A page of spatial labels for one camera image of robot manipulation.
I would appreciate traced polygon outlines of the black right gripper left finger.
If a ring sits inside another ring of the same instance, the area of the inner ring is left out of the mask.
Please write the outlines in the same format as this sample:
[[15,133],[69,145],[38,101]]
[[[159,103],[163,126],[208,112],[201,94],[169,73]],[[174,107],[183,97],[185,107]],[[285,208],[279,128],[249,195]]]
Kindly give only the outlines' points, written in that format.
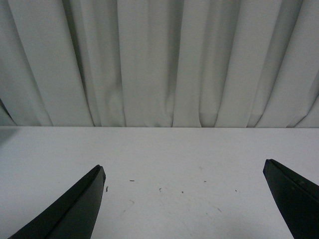
[[106,175],[96,165],[11,239],[89,239],[100,210]]

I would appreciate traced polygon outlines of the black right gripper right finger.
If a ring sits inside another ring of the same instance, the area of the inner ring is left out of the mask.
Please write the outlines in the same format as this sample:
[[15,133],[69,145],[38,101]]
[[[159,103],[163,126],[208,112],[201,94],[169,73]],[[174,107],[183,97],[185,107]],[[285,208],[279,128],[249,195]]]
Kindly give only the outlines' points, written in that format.
[[295,239],[319,237],[319,186],[281,163],[267,159],[263,174]]

